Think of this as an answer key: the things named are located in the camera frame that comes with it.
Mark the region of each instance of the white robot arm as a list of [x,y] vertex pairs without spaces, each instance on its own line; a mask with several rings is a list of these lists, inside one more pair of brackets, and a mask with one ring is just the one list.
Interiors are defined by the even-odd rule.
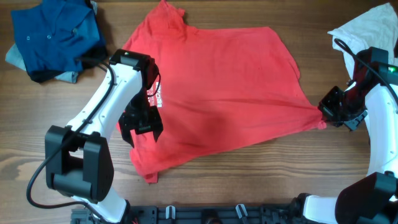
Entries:
[[[355,127],[364,119],[366,122],[366,126],[368,128],[369,133],[369,141],[371,145],[371,157],[369,163],[369,169],[367,176],[378,174],[388,174],[391,177],[398,178],[398,106],[396,102],[396,93],[398,93],[398,82],[397,82],[397,67],[387,65],[387,56],[388,52],[381,50],[370,48],[368,50],[364,50],[358,53],[360,60],[366,61],[368,65],[375,67],[379,75],[382,76],[385,81],[390,83],[391,89],[389,90],[386,85],[380,84],[380,80],[377,77],[374,77],[372,73],[363,65],[361,65],[358,61],[356,62],[354,77],[352,81],[352,85],[344,92],[343,97],[337,97],[334,95],[334,98],[339,98],[338,102],[342,107],[332,108],[332,105],[327,105],[326,101],[322,101],[320,104],[321,111],[325,110],[333,111],[332,113],[352,113],[353,108],[344,108],[344,103],[348,102],[349,104],[356,104],[357,99],[364,98],[364,113],[359,111],[357,114],[361,114],[362,116],[358,116],[354,119],[352,123],[345,123],[347,127],[351,130],[354,130]],[[332,89],[336,93],[339,91],[336,87]],[[336,122],[337,120],[333,120],[332,117],[329,117],[332,122]],[[381,184],[381,181],[378,183],[379,185],[383,185],[382,187],[386,187],[385,183]],[[394,186],[389,186],[391,189],[396,188],[396,184]],[[345,190],[340,193],[339,198],[343,198],[345,194]],[[393,193],[389,200],[391,202],[396,201],[396,194]],[[363,193],[360,197],[365,198],[365,200],[374,200],[372,197],[374,195],[372,192]],[[338,197],[319,197],[315,195],[308,196],[305,200],[303,215],[309,219],[320,223],[350,223],[347,220],[349,215],[342,215],[341,208],[338,205]],[[360,217],[362,219],[367,219],[365,223],[379,223],[388,221],[375,221],[369,217],[362,217],[365,211],[368,212],[368,215],[372,217],[369,211],[369,208],[366,208],[368,205],[365,203],[362,205],[352,204],[352,210],[348,209],[347,212],[357,213],[353,214],[350,218]]]
[[[163,125],[157,108],[149,106],[147,89],[158,76],[160,81],[153,58],[118,50],[88,104],[65,128],[52,126],[45,136],[47,186],[82,202],[101,223],[131,223],[128,201],[111,187],[113,165],[108,142],[118,122],[125,133],[123,139],[132,146],[130,130],[137,134],[153,132],[157,140]],[[69,153],[78,148],[83,148],[82,159]],[[31,185],[27,197],[33,206],[57,206],[33,202],[30,191]]]

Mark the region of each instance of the crumpled fabric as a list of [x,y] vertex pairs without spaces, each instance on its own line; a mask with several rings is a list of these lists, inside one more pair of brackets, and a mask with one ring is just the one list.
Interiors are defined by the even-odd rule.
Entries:
[[[94,1],[90,1],[90,4],[94,10],[94,14],[97,15],[97,11],[98,11],[98,4],[97,2]],[[6,62],[10,63],[11,65],[22,69],[23,71],[26,72],[26,66],[24,63],[24,59],[22,58],[21,53],[18,50],[18,47],[16,44],[14,44],[7,52],[6,54]],[[65,81],[68,83],[76,83],[77,82],[77,78],[79,76],[78,72],[64,72],[62,74],[57,75],[56,77],[54,77],[56,80],[61,80],[61,81]]]
[[398,66],[398,58],[394,57],[394,47],[398,39],[398,17],[390,3],[372,8],[341,27],[329,31],[328,34],[333,36],[333,48],[343,52],[351,78],[354,73],[354,59],[336,45],[335,38],[344,41],[354,54],[370,47],[387,50],[388,63]]
[[299,85],[300,71],[269,27],[197,29],[183,9],[161,1],[123,49],[155,58],[162,75],[148,91],[164,125],[135,135],[130,157],[148,183],[198,156],[325,128]]

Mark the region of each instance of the wooden surface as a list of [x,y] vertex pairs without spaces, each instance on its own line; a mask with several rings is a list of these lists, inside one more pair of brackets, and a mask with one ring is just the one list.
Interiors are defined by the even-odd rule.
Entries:
[[[35,0],[0,0],[0,55],[13,44],[10,11],[36,5]],[[326,32],[385,1],[172,1],[186,9],[186,21],[198,28],[269,26],[284,41],[301,71],[300,84],[313,105],[334,85],[348,79],[342,54],[332,49]],[[152,1],[101,0],[99,21],[109,52],[120,48]],[[64,126],[87,103],[104,73],[87,70],[76,85],[32,82],[27,74],[0,62],[0,223],[68,223],[70,207],[40,210],[25,198],[26,185],[44,158],[44,134]],[[336,196],[364,177],[369,163],[365,125],[349,133],[328,127],[278,138],[244,149],[195,159],[161,172],[148,185],[129,159],[130,147],[115,132],[110,141],[115,167],[113,186],[132,205],[288,202],[301,192]],[[69,201],[37,179],[34,199]]]

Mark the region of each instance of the t-shirt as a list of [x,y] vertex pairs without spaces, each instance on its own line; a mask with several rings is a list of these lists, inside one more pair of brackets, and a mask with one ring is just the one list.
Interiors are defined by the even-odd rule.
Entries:
[[131,132],[131,161],[147,182],[198,156],[326,126],[272,29],[197,29],[183,15],[162,0],[123,47],[155,58],[162,75],[148,94],[160,85],[149,102],[163,133],[155,142],[152,133]]

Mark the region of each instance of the black cable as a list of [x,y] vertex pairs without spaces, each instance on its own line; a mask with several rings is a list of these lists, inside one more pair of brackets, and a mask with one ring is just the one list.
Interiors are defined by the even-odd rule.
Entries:
[[43,170],[43,168],[50,162],[51,159],[53,159],[55,157],[55,155],[57,155],[57,153],[61,150],[64,150],[67,146],[70,145],[71,141],[79,134],[79,132],[88,124],[90,123],[91,119],[93,118],[93,116],[96,114],[96,112],[99,110],[99,108],[101,107],[101,105],[105,102],[105,100],[107,99],[107,97],[109,96],[109,94],[112,91],[112,87],[114,85],[114,72],[112,70],[112,68],[105,62],[102,62],[100,60],[97,59],[93,59],[93,58],[77,58],[76,60],[81,60],[84,62],[96,62],[96,63],[100,63],[103,64],[105,67],[108,68],[110,74],[111,74],[111,82],[109,83],[109,87],[106,90],[106,93],[104,94],[104,96],[102,97],[102,99],[98,102],[98,104],[95,106],[95,108],[93,109],[93,111],[87,116],[87,118],[84,120],[84,122],[75,130],[75,132],[69,136],[62,144],[61,146],[55,150],[51,155],[49,155],[42,163],[41,165],[39,165],[39,167],[37,168],[37,170],[34,172],[32,178],[30,178],[30,181],[27,185],[27,189],[26,189],[26,198],[27,201],[37,207],[37,208],[44,208],[44,209],[53,209],[53,208],[61,208],[61,207],[66,207],[66,206],[70,206],[70,205],[83,205],[86,208],[88,208],[91,212],[93,212],[102,222],[106,222],[106,220],[104,220],[104,218],[98,213],[96,212],[96,210],[94,210],[93,208],[91,208],[87,202],[68,202],[68,203],[61,203],[58,205],[42,205],[39,204],[35,201],[33,201],[32,199],[32,187],[33,184],[37,178],[37,176],[40,174],[40,172]]
[[156,91],[155,91],[154,94],[148,95],[148,97],[153,97],[154,95],[156,95],[156,93],[157,93],[157,91],[159,90],[159,87],[160,87],[160,81],[161,81],[161,79],[162,79],[162,76],[161,76],[160,73],[159,73],[159,84],[158,84],[157,87],[156,87]]
[[371,68],[367,63],[365,63],[364,61],[362,61],[358,56],[356,56],[353,51],[349,48],[349,46],[344,43],[344,41],[340,40],[339,38],[335,38],[335,43],[341,47],[341,49],[343,49],[345,52],[347,52],[348,54],[350,54],[354,60],[357,60],[359,62],[361,62],[361,64],[363,64],[366,68],[369,69],[369,71],[371,71],[373,74],[375,74],[377,76],[377,78],[380,80],[380,82],[385,85],[387,87],[387,89],[390,91],[392,97],[394,98],[397,107],[398,107],[398,96],[395,93],[395,91],[392,89],[392,87],[390,86],[390,83],[388,83],[385,79],[383,79],[383,77],[380,76],[380,74],[377,73],[377,71],[375,71],[373,68]]
[[95,66],[97,66],[98,68],[100,68],[102,71],[107,72],[107,70],[106,70],[104,67],[102,67],[101,65],[95,65]]

